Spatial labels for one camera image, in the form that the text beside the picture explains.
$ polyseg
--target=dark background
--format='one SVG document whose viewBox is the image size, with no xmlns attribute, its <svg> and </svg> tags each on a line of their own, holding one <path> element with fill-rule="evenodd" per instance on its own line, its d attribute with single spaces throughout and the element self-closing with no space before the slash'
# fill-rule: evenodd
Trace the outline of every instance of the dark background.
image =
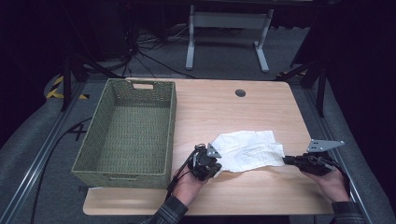
<svg viewBox="0 0 396 224">
<path fill-rule="evenodd" d="M 122 57 L 128 51 L 117 4 L 111 5 L 114 10 L 108 6 L 106 1 L 89 0 L 2 1 L 0 147 L 46 102 L 44 88 L 59 73 L 69 50 L 95 61 Z M 144 10 L 143 15 L 135 14 L 137 20 L 159 37 L 188 17 L 186 6 L 158 5 Z M 308 63 L 325 52 L 327 78 L 337 102 L 393 210 L 395 14 L 395 6 L 385 1 L 345 0 L 335 13 L 280 9 L 272 21 L 274 27 L 311 27 L 295 62 Z"/>
</svg>

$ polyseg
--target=basket handle cutout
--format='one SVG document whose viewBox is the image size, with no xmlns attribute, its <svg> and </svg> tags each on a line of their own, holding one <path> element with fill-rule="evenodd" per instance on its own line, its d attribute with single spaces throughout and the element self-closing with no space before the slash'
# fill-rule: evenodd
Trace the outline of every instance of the basket handle cutout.
<svg viewBox="0 0 396 224">
<path fill-rule="evenodd" d="M 141 83 L 132 83 L 135 89 L 143 89 L 143 90 L 153 90 L 153 84 L 141 84 Z"/>
<path fill-rule="evenodd" d="M 110 180 L 127 180 L 127 181 L 136 181 L 137 178 L 135 177 L 110 177 Z"/>
</svg>

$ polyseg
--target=metal bracket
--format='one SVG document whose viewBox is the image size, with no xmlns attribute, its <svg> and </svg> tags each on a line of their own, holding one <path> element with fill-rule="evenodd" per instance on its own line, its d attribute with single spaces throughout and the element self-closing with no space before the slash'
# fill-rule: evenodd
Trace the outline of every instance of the metal bracket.
<svg viewBox="0 0 396 224">
<path fill-rule="evenodd" d="M 340 147 L 345 144 L 344 141 L 327 141 L 311 139 L 307 152 L 324 152 L 329 149 Z"/>
<path fill-rule="evenodd" d="M 221 155 L 216 151 L 216 149 L 210 143 L 207 144 L 206 155 L 211 158 L 221 158 Z"/>
</svg>

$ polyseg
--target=gray metal bracket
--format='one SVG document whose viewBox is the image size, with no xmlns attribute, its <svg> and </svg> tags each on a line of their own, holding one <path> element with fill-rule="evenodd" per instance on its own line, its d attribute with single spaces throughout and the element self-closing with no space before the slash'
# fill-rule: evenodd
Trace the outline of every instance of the gray metal bracket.
<svg viewBox="0 0 396 224">
<path fill-rule="evenodd" d="M 324 152 L 335 147 L 343 146 L 344 141 L 327 141 L 311 139 L 307 152 Z"/>
</svg>

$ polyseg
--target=person's arm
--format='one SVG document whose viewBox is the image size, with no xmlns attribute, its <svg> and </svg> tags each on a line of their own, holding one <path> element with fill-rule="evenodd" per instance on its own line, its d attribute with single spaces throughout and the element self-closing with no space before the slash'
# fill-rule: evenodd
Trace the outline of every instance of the person's arm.
<svg viewBox="0 0 396 224">
<path fill-rule="evenodd" d="M 302 173 L 313 179 L 323 194 L 332 201 L 332 210 L 337 224 L 366 223 L 358 205 L 350 201 L 344 186 L 344 177 L 339 170 L 331 171 L 324 176 Z"/>
<path fill-rule="evenodd" d="M 207 180 L 196 179 L 187 166 L 180 176 L 182 177 L 178 180 L 172 195 L 150 220 L 143 222 L 144 224 L 177 224 L 189 210 L 188 206 L 197 197 L 200 189 L 207 183 Z"/>
</svg>

